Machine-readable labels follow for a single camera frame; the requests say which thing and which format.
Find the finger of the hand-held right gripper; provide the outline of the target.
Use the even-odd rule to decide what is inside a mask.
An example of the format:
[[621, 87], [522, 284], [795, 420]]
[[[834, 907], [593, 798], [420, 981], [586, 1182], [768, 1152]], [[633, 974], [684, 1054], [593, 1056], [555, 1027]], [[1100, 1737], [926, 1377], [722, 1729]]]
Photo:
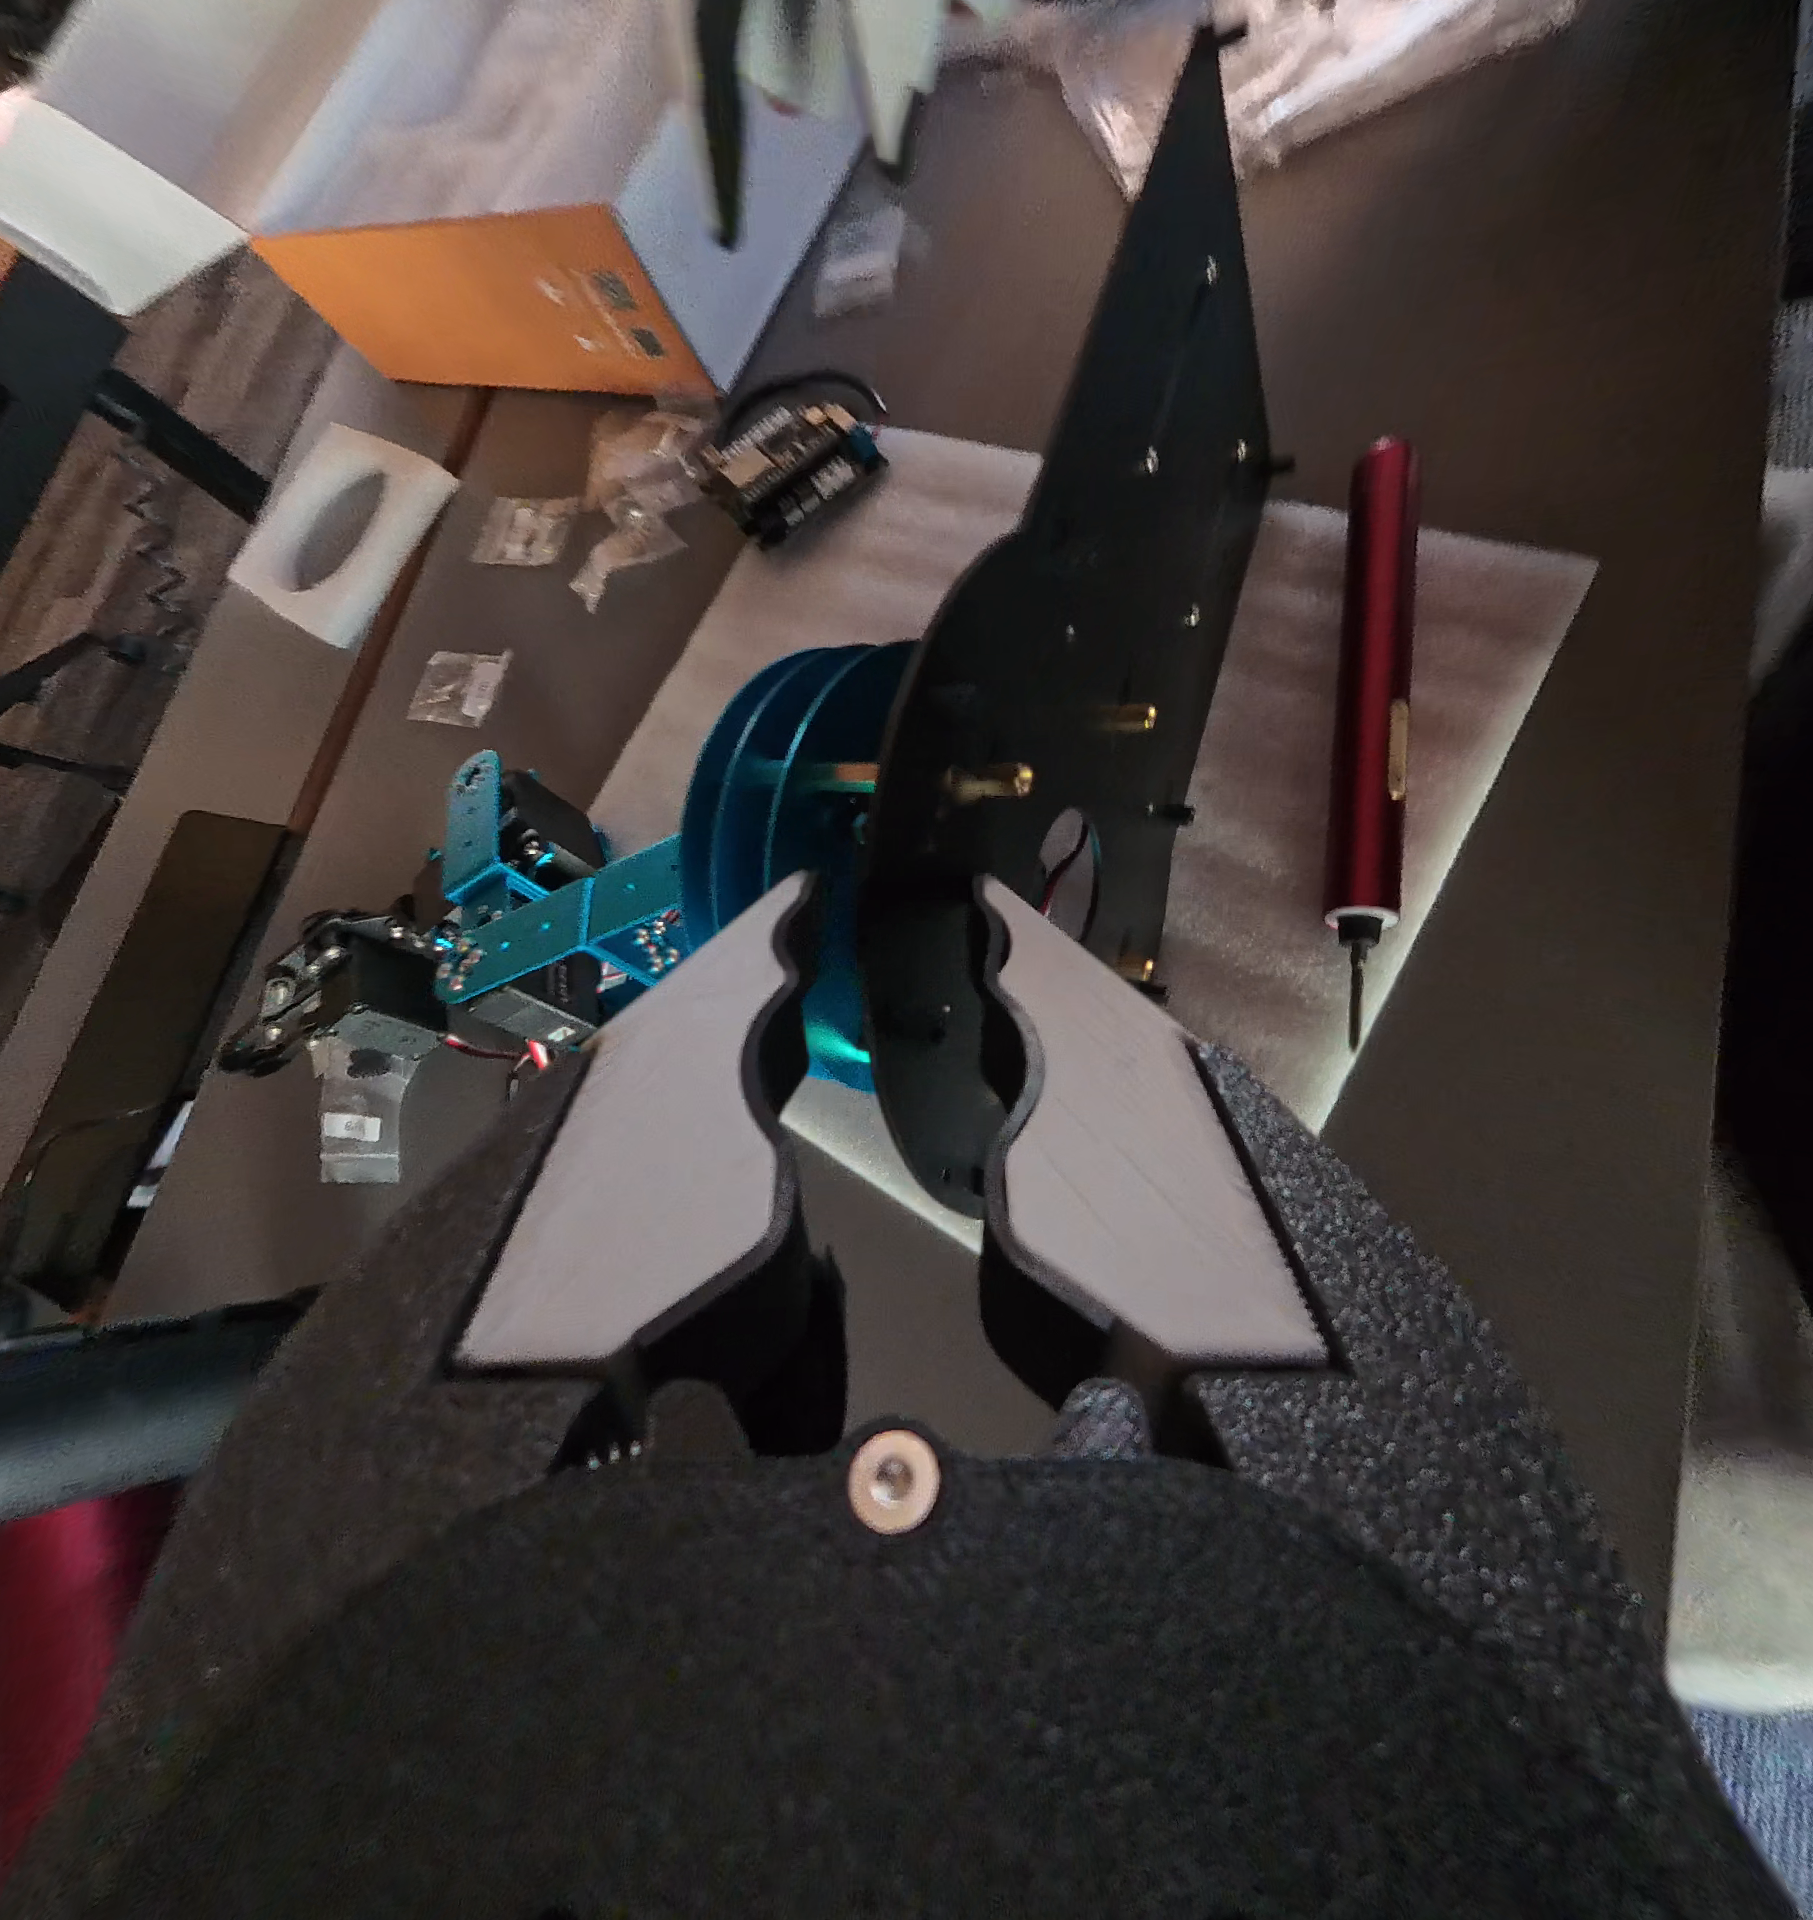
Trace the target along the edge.
[[693, 74], [702, 111], [714, 235], [737, 249], [750, 226], [750, 87], [737, 87], [750, 0], [693, 0]]
[[915, 105], [935, 90], [949, 0], [845, 0], [852, 97], [882, 167], [909, 167]]

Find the clear plastic bag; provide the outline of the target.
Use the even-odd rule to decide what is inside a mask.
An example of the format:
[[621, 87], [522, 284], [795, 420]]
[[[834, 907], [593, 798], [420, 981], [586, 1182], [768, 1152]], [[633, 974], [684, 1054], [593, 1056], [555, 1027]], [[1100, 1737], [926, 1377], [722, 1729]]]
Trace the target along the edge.
[[1217, 0], [1217, 7], [1095, 7], [1062, 31], [1051, 74], [1067, 111], [1138, 199], [1186, 39], [1217, 31], [1217, 77], [1236, 178], [1375, 118], [1471, 60], [1562, 38], [1579, 0]]

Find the black acrylic base plate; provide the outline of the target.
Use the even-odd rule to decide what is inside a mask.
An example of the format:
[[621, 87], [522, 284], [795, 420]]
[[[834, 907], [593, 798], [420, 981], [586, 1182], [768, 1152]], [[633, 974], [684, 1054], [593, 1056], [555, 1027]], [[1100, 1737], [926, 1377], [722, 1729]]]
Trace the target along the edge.
[[1082, 946], [1155, 974], [1274, 486], [1225, 39], [1186, 39], [1025, 522], [949, 592], [882, 730], [852, 907], [864, 1056], [902, 1166], [962, 1215], [990, 1207], [1019, 1105], [990, 1072], [977, 883], [1039, 894], [1046, 831], [1082, 807]]

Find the white foam sheet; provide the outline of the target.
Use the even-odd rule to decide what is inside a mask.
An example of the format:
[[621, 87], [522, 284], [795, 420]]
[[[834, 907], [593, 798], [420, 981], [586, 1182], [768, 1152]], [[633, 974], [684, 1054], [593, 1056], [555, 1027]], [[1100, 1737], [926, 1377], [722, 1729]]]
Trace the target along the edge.
[[[1028, 447], [909, 427], [889, 427], [882, 447], [889, 474], [816, 537], [722, 567], [719, 613], [698, 616], [593, 791], [615, 852], [684, 824], [698, 749], [751, 670], [795, 646], [915, 642], [1039, 486]], [[1158, 941], [1175, 1017], [1232, 1047], [1308, 1132], [1352, 1077], [1352, 967], [1322, 925], [1347, 537], [1347, 508], [1269, 507]], [[1583, 551], [1423, 535], [1398, 925], [1368, 961], [1368, 1027], [1383, 1008], [1583, 592]]]

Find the wooden table with black legs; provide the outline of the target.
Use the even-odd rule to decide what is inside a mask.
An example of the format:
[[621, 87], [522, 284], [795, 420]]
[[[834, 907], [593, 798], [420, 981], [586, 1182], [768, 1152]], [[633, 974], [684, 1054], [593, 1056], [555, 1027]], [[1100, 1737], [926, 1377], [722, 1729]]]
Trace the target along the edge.
[[[182, 670], [190, 613], [182, 613], [182, 567], [174, 551], [174, 522], [156, 508], [156, 486], [182, 474], [244, 524], [265, 522], [272, 474], [225, 453], [215, 433], [198, 433], [180, 402], [164, 402], [147, 380], [135, 380], [119, 354], [128, 327], [82, 301], [79, 284], [49, 279], [32, 258], [0, 266], [0, 575], [79, 433], [79, 420], [108, 420], [128, 472], [128, 522], [142, 524], [135, 559], [147, 567], [147, 616], [142, 635], [79, 635], [49, 657], [0, 670], [0, 719], [38, 706], [56, 670], [108, 657], [128, 670]], [[128, 798], [135, 764], [63, 763], [0, 742], [0, 764], [13, 772], [79, 772], [108, 798]]]

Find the person's torso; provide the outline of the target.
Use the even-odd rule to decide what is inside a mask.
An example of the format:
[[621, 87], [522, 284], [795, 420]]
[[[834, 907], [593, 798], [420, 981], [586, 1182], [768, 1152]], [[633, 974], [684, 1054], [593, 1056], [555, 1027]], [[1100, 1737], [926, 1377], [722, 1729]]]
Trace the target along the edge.
[[1744, 749], [1723, 1132], [1813, 1315], [1813, 635], [1758, 689]]

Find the black glossy panel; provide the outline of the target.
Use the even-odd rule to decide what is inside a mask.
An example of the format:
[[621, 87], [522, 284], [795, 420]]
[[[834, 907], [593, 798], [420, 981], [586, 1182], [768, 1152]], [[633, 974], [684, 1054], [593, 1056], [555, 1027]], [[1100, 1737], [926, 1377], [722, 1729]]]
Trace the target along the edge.
[[92, 1310], [128, 1252], [128, 1201], [215, 1056], [244, 946], [285, 873], [285, 824], [182, 807], [63, 1047], [0, 1189], [0, 1290]]

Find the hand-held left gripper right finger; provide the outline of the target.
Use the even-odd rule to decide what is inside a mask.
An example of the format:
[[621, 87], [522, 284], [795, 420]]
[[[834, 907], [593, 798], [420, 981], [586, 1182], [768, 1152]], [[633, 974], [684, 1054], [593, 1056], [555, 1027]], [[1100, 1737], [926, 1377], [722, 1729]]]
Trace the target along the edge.
[[1019, 1369], [1138, 1345], [1164, 1369], [1331, 1369], [1302, 1256], [1197, 1056], [1115, 967], [982, 873], [990, 1017], [1019, 1037], [990, 1141], [982, 1320]]

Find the white foam block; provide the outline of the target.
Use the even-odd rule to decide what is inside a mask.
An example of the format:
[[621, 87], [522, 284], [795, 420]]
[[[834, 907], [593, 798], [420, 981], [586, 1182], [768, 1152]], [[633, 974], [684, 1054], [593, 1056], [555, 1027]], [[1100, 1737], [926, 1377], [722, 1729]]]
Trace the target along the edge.
[[251, 235], [182, 185], [119, 155], [108, 134], [0, 90], [0, 242], [116, 319], [147, 314]]

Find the white cardboard box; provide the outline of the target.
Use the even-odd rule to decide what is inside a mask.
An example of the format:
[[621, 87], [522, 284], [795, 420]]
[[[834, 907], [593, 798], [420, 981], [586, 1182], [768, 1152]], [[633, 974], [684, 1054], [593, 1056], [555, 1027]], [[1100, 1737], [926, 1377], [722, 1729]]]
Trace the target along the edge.
[[684, 97], [664, 0], [103, 0], [38, 97], [251, 235], [605, 199]]

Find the blue toy robot arm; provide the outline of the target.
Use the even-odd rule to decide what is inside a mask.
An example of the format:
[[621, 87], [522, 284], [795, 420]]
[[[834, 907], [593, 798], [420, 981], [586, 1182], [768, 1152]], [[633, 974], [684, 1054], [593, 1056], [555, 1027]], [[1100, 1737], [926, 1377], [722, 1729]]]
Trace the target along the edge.
[[219, 1047], [219, 1072], [277, 1072], [319, 1047], [367, 1064], [437, 1047], [544, 1064], [780, 873], [816, 873], [808, 1072], [878, 1097], [852, 883], [909, 657], [889, 642], [768, 659], [702, 730], [684, 824], [638, 852], [615, 852], [605, 824], [533, 764], [467, 750], [449, 780], [449, 847], [420, 873], [429, 894], [385, 915], [308, 915], [297, 946], [272, 961], [255, 1017]]

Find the person's legs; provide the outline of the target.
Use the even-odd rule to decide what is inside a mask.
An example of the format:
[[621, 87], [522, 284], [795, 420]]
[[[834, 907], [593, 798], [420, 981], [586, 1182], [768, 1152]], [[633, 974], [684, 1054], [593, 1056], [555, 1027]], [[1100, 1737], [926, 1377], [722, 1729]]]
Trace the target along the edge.
[[1813, 1920], [1813, 1710], [1688, 1706], [1733, 1821]]

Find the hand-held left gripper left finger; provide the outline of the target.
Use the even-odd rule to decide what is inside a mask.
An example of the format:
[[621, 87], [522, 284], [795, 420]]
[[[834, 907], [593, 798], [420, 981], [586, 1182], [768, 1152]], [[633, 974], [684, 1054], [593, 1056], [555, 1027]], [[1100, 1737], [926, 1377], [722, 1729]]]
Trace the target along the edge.
[[816, 873], [795, 865], [593, 1037], [456, 1369], [605, 1377], [787, 1242], [808, 981]]

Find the red electric screwdriver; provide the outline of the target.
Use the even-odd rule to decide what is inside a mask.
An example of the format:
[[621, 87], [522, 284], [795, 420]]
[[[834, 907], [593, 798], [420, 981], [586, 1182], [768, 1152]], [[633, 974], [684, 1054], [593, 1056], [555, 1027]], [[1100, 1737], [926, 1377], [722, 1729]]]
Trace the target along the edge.
[[1414, 699], [1423, 453], [1383, 433], [1352, 472], [1331, 730], [1322, 925], [1352, 967], [1347, 1037], [1368, 1037], [1368, 961], [1398, 925], [1410, 699]]

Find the dark red cloth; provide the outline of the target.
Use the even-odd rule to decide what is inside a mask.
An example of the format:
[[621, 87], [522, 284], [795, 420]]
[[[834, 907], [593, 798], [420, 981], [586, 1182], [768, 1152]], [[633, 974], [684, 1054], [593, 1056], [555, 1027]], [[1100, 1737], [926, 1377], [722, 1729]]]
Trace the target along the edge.
[[0, 1523], [0, 1886], [103, 1721], [180, 1482]]

